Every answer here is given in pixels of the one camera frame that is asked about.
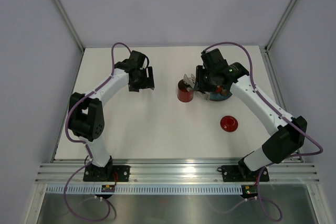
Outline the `metal tongs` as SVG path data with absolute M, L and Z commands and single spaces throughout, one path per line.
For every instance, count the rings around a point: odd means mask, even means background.
M 209 101 L 210 99 L 210 93 L 209 92 L 201 92 L 201 91 L 196 91 L 196 77 L 191 74 L 190 76 L 188 75 L 184 75 L 183 76 L 183 82 L 185 85 L 185 88 L 187 89 L 188 92 L 193 91 L 194 94 L 197 94 L 198 96 L 200 96 L 202 99 Z

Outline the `red metal can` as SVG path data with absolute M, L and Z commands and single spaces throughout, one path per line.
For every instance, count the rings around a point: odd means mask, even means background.
M 177 84 L 177 98 L 184 103 L 188 103 L 194 98 L 194 90 L 192 86 L 183 79 Z

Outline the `dark green eggplant piece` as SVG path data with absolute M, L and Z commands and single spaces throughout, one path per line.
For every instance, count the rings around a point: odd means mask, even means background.
M 223 89 L 223 90 L 221 91 L 221 95 L 223 95 L 223 96 L 227 96 L 227 95 L 229 95 L 229 91 Z

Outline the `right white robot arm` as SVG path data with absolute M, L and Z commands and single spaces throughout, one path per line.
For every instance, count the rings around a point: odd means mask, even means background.
M 213 92 L 221 87 L 238 97 L 270 136 L 259 149 L 238 162 L 242 179 L 252 179 L 262 167 L 281 163 L 303 146 L 307 121 L 302 116 L 294 118 L 259 90 L 251 80 L 251 73 L 241 63 L 228 64 L 219 49 L 203 52 L 201 59 L 202 65 L 196 67 L 196 91 Z

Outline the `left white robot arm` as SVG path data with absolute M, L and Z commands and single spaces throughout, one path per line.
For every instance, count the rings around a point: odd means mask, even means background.
M 111 156 L 102 139 L 103 108 L 124 87 L 130 92 L 155 88 L 153 69 L 145 54 L 131 51 L 128 59 L 114 65 L 112 74 L 105 81 L 87 93 L 73 93 L 69 100 L 66 136 L 73 143 L 85 145 L 89 163 L 96 166 L 95 175 L 102 181 L 113 176 L 113 167 L 108 165 Z

